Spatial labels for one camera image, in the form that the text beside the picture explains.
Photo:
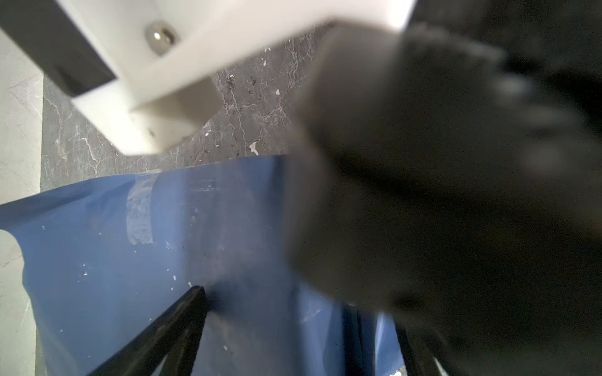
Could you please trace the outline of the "light blue wrapping paper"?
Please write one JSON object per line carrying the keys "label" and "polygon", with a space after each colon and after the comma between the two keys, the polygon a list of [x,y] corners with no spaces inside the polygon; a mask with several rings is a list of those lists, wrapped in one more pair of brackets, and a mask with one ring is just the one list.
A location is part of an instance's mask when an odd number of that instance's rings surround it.
{"label": "light blue wrapping paper", "polygon": [[301,282],[282,249],[283,156],[161,172],[152,244],[130,244],[136,175],[87,180],[1,207],[24,257],[48,373],[101,365],[190,288],[211,311],[196,375],[393,375],[393,321]]}

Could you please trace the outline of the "clear adhesive tape strip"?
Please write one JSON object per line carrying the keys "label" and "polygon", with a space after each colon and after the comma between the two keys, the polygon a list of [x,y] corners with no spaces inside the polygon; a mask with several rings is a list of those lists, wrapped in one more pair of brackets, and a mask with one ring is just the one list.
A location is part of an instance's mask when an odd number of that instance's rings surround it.
{"label": "clear adhesive tape strip", "polygon": [[132,245],[152,244],[152,192],[160,170],[136,175],[126,199],[125,221],[127,237]]}

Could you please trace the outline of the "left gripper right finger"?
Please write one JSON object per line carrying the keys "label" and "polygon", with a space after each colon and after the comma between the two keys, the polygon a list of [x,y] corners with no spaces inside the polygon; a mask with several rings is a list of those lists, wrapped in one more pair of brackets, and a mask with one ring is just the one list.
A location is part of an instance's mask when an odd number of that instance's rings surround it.
{"label": "left gripper right finger", "polygon": [[395,324],[398,343],[408,376],[442,376],[436,358],[417,333]]}

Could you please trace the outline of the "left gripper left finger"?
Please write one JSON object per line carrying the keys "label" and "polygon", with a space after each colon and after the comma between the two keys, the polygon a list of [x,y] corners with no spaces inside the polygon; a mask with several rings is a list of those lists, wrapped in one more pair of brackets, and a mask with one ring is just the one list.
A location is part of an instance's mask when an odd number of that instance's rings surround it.
{"label": "left gripper left finger", "polygon": [[190,375],[194,368],[209,302],[205,289],[190,288],[130,343],[91,375]]}

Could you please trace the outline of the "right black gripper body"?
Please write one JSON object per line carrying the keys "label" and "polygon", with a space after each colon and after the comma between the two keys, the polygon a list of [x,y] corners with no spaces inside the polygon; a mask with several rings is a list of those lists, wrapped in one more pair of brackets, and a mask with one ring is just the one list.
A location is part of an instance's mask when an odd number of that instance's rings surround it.
{"label": "right black gripper body", "polygon": [[284,247],[450,374],[601,373],[601,4],[336,25],[296,100]]}

